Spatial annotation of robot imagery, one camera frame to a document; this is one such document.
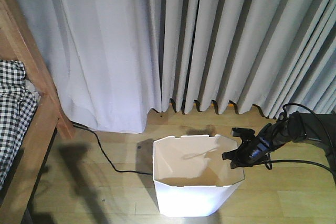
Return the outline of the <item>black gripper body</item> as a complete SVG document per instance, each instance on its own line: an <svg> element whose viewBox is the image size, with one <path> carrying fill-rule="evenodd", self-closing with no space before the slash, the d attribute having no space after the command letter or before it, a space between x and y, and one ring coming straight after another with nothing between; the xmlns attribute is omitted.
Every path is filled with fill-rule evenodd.
<svg viewBox="0 0 336 224"><path fill-rule="evenodd" d="M231 169L252 167L265 160L271 151L272 144L263 137L240 136L242 143L235 150L222 153L223 160L230 160Z"/></svg>

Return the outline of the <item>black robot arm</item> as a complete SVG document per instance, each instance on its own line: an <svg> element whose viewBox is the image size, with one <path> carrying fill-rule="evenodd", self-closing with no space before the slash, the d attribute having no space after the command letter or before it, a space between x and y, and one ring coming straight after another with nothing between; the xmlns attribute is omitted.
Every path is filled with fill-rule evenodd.
<svg viewBox="0 0 336 224"><path fill-rule="evenodd" d="M280 114L276 123L266 124L258 134L253 129L234 127L231 135L242 143L235 150L224 152L223 160L230 160L232 169L265 165L268 170L276 160L270 153L289 142L309 143L324 150L329 166L312 161L301 163L322 167L335 174L335 115L294 112Z"/></svg>

